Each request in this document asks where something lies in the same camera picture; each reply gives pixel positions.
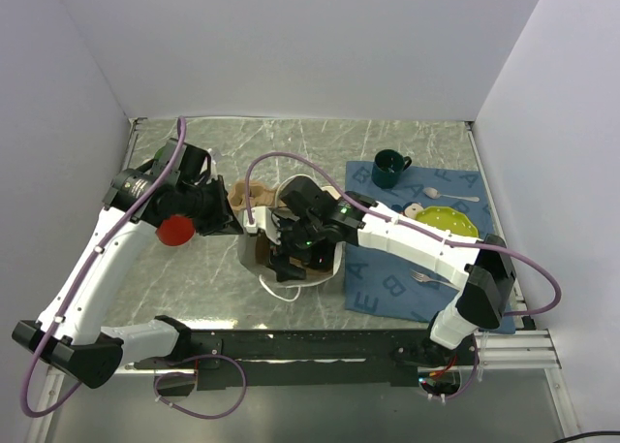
marble table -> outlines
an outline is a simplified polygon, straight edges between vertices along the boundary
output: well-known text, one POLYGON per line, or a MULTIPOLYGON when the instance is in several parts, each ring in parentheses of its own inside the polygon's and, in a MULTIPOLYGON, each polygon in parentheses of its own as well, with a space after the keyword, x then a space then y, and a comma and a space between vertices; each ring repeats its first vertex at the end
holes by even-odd
MULTIPOLYGON (((126 162, 135 167, 152 158, 175 135, 174 125, 174 120, 140 120, 126 162)), ((221 152, 218 174, 228 187, 244 177, 254 158, 272 150, 308 157, 343 185, 347 160, 372 160, 385 148, 411 156, 418 166, 478 169, 463 122, 195 118, 188 120, 186 141, 221 152)), ((252 177, 275 186, 299 173, 312 171, 273 158, 259 164, 252 177)), ((154 242, 130 270, 105 325, 132 325, 167 314, 199 329, 426 328, 345 310, 343 269, 324 285, 302 289, 296 302, 279 301, 238 262, 237 240, 194 237, 180 247, 154 242)))

gray countertop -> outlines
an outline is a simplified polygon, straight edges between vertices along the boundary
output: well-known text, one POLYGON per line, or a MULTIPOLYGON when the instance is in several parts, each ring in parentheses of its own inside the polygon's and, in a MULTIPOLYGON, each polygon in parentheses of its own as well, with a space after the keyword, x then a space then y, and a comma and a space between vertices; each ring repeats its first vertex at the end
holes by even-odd
MULTIPOLYGON (((141 120, 130 166, 152 158, 166 138, 175 136, 174 125, 174 120, 141 120)), ((385 148, 411 156, 418 166, 478 169, 463 122, 196 118, 188 120, 186 141, 223 154, 217 169, 228 188, 244 177, 253 159, 272 150, 308 157, 343 185, 347 160, 372 160, 385 148)), ((258 165, 252 178, 275 186, 298 173, 312 175, 301 163, 273 158, 258 165)), ((154 242, 131 268, 106 325, 167 314, 203 329, 426 328, 345 310, 343 269, 321 286, 303 288, 297 301, 279 301, 238 262, 237 238, 193 237, 180 247, 154 242)))

blue placemat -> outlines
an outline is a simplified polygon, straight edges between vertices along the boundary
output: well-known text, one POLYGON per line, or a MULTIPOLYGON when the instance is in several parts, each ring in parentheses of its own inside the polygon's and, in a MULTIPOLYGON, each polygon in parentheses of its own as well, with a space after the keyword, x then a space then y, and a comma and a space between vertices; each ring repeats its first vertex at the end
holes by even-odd
MULTIPOLYGON (((467 214, 476 225, 480 237, 493 231, 493 222, 479 172, 410 167, 392 189, 381 189, 372 182, 372 162, 347 162, 346 189, 370 196, 393 210, 402 212, 411 203, 449 206, 467 214), (422 189, 433 187, 442 194, 478 196, 477 203, 454 198, 430 199, 422 189)), ((440 283, 418 283, 411 270, 434 278, 436 273, 416 264, 375 249, 347 246, 345 256, 345 307, 357 312, 382 317, 429 322, 456 295, 452 288, 440 283)), ((514 320, 505 317, 497 330, 514 333, 514 320)))

utensil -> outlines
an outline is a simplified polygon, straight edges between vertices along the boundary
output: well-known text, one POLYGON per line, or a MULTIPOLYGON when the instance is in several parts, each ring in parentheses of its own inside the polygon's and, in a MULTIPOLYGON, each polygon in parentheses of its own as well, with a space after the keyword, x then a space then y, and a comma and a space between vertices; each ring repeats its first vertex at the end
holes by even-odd
POLYGON ((372 182, 381 189, 393 188, 410 165, 411 157, 403 157, 392 149, 381 150, 372 164, 372 182))
POLYGON ((477 203, 481 199, 477 196, 463 197, 463 196, 451 196, 450 194, 442 194, 439 191, 437 191, 435 188, 424 188, 423 193, 426 196, 428 196, 430 199, 439 199, 443 196, 444 198, 455 198, 455 199, 460 199, 461 201, 470 201, 472 203, 477 203))
POLYGON ((452 285, 448 281, 436 280, 435 278, 431 278, 425 273, 420 273, 419 271, 411 270, 411 277, 419 283, 428 283, 429 281, 436 281, 437 283, 441 283, 442 285, 450 286, 455 290, 458 290, 456 285, 452 285))
POLYGON ((462 237, 478 237, 476 225, 463 212, 452 207, 431 206, 416 214, 414 219, 439 230, 450 230, 462 237))

dark green cup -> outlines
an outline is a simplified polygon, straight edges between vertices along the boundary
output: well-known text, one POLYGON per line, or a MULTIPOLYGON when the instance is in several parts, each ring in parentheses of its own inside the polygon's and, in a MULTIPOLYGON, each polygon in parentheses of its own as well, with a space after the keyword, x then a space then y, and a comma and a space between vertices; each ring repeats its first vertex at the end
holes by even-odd
POLYGON ((393 188, 410 165, 410 157, 403 157, 392 149, 384 149, 375 155, 375 162, 372 164, 372 182, 382 189, 393 188))

